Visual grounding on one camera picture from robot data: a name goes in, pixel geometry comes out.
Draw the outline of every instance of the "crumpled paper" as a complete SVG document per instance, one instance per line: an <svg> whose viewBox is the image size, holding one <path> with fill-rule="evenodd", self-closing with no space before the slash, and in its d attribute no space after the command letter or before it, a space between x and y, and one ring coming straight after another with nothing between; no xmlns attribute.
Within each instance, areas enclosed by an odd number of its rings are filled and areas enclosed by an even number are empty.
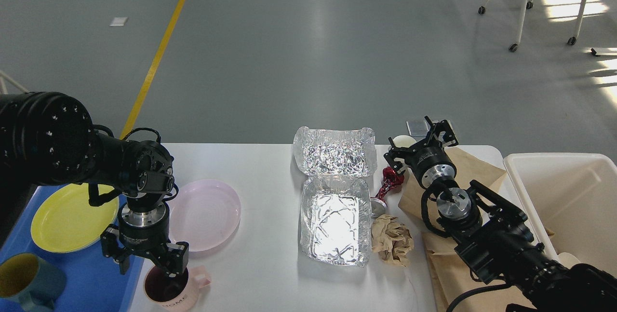
<svg viewBox="0 0 617 312"><path fill-rule="evenodd" d="M379 257L388 264L404 266L410 262L407 252L414 248L414 240L409 229L404 224L395 222L391 215L381 215L371 226L373 237L373 252L379 252Z"/></svg>

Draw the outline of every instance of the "aluminum foil tray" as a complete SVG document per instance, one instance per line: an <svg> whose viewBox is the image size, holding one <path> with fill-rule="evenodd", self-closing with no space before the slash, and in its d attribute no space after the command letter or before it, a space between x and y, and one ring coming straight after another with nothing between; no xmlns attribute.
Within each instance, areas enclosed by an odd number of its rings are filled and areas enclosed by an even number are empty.
<svg viewBox="0 0 617 312"><path fill-rule="evenodd" d="M372 176L377 169L375 132L300 127L294 136L295 162L308 176Z"/></svg>
<svg viewBox="0 0 617 312"><path fill-rule="evenodd" d="M300 248L309 258L364 267L371 251L368 185L350 176L311 176L302 188Z"/></svg>

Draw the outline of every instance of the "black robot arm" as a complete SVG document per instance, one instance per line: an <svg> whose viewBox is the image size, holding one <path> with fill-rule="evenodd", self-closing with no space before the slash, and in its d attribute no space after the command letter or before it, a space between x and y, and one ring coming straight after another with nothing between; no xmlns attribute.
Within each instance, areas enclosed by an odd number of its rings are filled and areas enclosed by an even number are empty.
<svg viewBox="0 0 617 312"><path fill-rule="evenodd" d="M37 185L89 184L91 206L126 195L119 226L110 224L101 235L103 254L119 263L122 274L131 254L152 260L168 275L181 274L188 244L168 239L166 201L174 189L177 193L174 158L161 136L148 130L156 141L119 140L93 125L86 108L70 96L0 95L0 175L23 176ZM99 184L114 190L100 195Z"/></svg>
<svg viewBox="0 0 617 312"><path fill-rule="evenodd" d="M569 270L548 259L543 244L531 244L534 237L524 224L527 215L522 210L476 180L466 190L459 188L454 181L456 167L443 149L458 144L454 131L447 121L425 119L430 124L425 139L410 147L397 147L390 138L391 148L384 158L401 174L410 167L425 189L421 201L426 227L456 241L456 253L478 281L488 284L502 279L506 282L502 288L515 285L540 312L617 311L617 279L612 275L588 264ZM429 201L437 204L436 222L443 230L429 219ZM486 223L480 209L489 215ZM448 312L463 298L491 287L461 295L452 301ZM531 310L511 304L507 311Z"/></svg>

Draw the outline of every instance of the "black cable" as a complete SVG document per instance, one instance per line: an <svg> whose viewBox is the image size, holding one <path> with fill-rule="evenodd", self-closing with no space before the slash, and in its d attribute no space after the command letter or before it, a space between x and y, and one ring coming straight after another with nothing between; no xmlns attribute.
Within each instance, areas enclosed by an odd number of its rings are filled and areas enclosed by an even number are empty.
<svg viewBox="0 0 617 312"><path fill-rule="evenodd" d="M469 277L471 277L471 279L474 282L482 282L482 280L480 278L478 278L477 276L473 275L473 271L471 269L469 269Z"/></svg>
<svg viewBox="0 0 617 312"><path fill-rule="evenodd" d="M478 204L478 206L481 209L484 209L484 211L486 211L487 213L489 213L490 215L492 215L493 213L495 213L496 211L499 210L498 206L489 206L487 205L486 202L484 202L484 200L482 200L482 198L480 196L478 196L477 194L474 194L476 197L474 198L474 200L476 201L476 203Z"/></svg>
<svg viewBox="0 0 617 312"><path fill-rule="evenodd" d="M122 191L113 189L108 193L99 194L98 184L88 184L88 204L93 207L99 207L117 198Z"/></svg>
<svg viewBox="0 0 617 312"><path fill-rule="evenodd" d="M430 223L430 218L428 216L428 198L430 197L430 194L432 193L432 190L434 189L434 187L431 185L430 187L428 187L428 189L425 190L425 192L422 194L422 198L420 200L420 206L421 206L421 213L422 213L422 220L426 226L427 229L429 229L430 231L432 231L433 233L436 233L437 235L447 239L448 237L450 237L450 234L443 231L443 230L439 230L436 227L434 227L431 223Z"/></svg>
<svg viewBox="0 0 617 312"><path fill-rule="evenodd" d="M112 130L110 128L106 127L105 125L94 124L94 125L92 125L92 128L94 128L95 130L99 130L99 131L105 132L105 134L107 134L107 136L114 137L114 133L112 132Z"/></svg>
<svg viewBox="0 0 617 312"><path fill-rule="evenodd" d="M454 311L454 307L456 307L459 303L461 303L461 301L463 301L466 298L471 297L472 295L476 295L476 294L480 294L480 293L485 293L485 292L493 292L495 290L502 290L502 289L507 289L510 288L512 285L509 283L504 283L504 284L497 284L497 285L487 285L487 286L480 286L480 288L475 288L472 289L468 292L465 292L461 295L458 295L458 297L456 297L456 299L454 299L451 303L450 306L448 306L448 309L445 310L445 312L453 312Z"/></svg>
<svg viewBox="0 0 617 312"><path fill-rule="evenodd" d="M133 130L131 130L128 134L126 134L126 136L124 136L124 138L122 138L123 141L126 141L126 139L131 136L132 134L136 133L137 131L150 131L150 132L154 132L154 134L156 134L156 142L157 143L161 143L161 135L159 134L159 132L157 130L154 129L150 129L149 127L137 127Z"/></svg>
<svg viewBox="0 0 617 312"><path fill-rule="evenodd" d="M178 188L178 185L176 185L176 183L174 183L174 190L176 191L176 194L174 194L173 196L170 196L168 198L164 198L163 199L164 202L171 201L171 200L175 199L176 196L178 196L178 193L180 192L180 190Z"/></svg>

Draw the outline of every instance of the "pink mug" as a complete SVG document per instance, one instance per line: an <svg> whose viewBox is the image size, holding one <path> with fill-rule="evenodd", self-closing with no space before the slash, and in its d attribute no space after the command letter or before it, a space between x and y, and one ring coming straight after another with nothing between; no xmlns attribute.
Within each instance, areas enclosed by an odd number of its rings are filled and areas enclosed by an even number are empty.
<svg viewBox="0 0 617 312"><path fill-rule="evenodd" d="M154 266L144 280L146 297L169 312L186 312L199 298L199 289L210 284L205 266L187 268L182 275L170 278Z"/></svg>

